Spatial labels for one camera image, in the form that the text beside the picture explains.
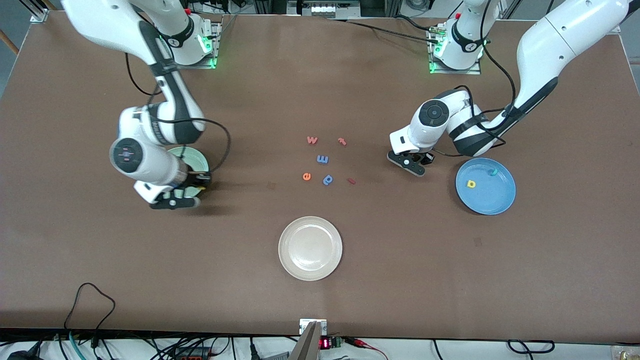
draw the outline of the green led light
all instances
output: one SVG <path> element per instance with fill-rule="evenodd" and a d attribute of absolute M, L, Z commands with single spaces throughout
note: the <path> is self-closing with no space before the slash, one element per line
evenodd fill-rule
<path fill-rule="evenodd" d="M 202 47 L 202 51 L 204 51 L 205 53 L 208 53 L 209 51 L 211 51 L 211 40 L 198 35 L 198 42 L 200 42 L 200 47 Z"/>

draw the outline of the red digital display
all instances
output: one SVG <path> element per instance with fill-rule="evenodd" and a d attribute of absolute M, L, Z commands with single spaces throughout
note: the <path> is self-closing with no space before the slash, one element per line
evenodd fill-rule
<path fill-rule="evenodd" d="M 329 338 L 322 338 L 318 345 L 320 346 L 320 350 L 326 350 L 331 348 L 331 340 L 329 340 Z"/>

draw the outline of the blue plate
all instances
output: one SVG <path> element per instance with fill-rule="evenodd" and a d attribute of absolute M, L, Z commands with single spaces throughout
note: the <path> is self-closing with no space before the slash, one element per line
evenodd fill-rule
<path fill-rule="evenodd" d="M 456 190 L 469 209 L 483 215 L 497 215 L 516 199 L 516 183 L 506 167 L 487 158 L 464 163 L 456 176 Z"/>

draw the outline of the brown table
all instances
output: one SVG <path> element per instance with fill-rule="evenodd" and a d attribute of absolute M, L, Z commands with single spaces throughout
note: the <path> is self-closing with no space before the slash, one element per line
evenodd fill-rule
<path fill-rule="evenodd" d="M 514 75 L 530 25 L 492 31 L 492 54 Z M 231 155 L 201 208 L 152 211 L 109 164 L 120 111 L 146 101 L 124 56 L 64 13 L 31 27 L 0 102 L 0 326 L 60 327 L 92 281 L 118 302 L 112 329 L 295 334 L 298 319 L 320 317 L 354 336 L 640 338 L 640 102 L 617 36 L 569 64 L 487 154 L 518 185 L 495 217 L 456 197 L 466 159 L 439 156 L 418 178 L 385 158 L 388 134 L 444 90 L 464 83 L 482 108 L 505 105 L 508 82 L 486 60 L 481 76 L 431 75 L 424 44 L 282 16 L 239 16 L 220 53 L 218 69 L 184 78 L 230 129 Z M 139 61 L 132 70 L 152 88 Z M 447 137 L 438 146 L 453 151 Z M 214 163 L 223 134 L 210 126 L 195 147 Z M 342 261 L 322 281 L 296 280 L 278 260 L 280 233 L 305 215 L 342 235 Z M 83 292 L 71 326 L 94 327 L 108 309 Z"/>

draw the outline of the green plate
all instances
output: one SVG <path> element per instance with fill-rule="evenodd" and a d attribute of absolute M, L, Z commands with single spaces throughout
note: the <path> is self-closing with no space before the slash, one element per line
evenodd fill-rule
<path fill-rule="evenodd" d="M 180 157 L 180 154 L 182 154 L 182 147 L 181 146 L 174 147 L 172 149 L 169 149 L 169 152 L 172 153 L 173 155 Z M 204 157 L 204 155 L 200 151 L 197 151 L 192 147 L 184 148 L 184 154 L 183 154 L 182 160 L 187 165 L 189 165 L 193 169 L 193 171 L 209 171 L 209 164 L 207 162 L 207 159 Z M 185 189 L 185 191 L 174 190 L 173 192 L 176 197 L 196 197 L 196 195 L 200 193 L 200 189 L 194 188 L 193 186 L 189 186 L 188 188 Z M 164 198 L 168 199 L 169 194 L 166 193 L 164 195 Z"/>

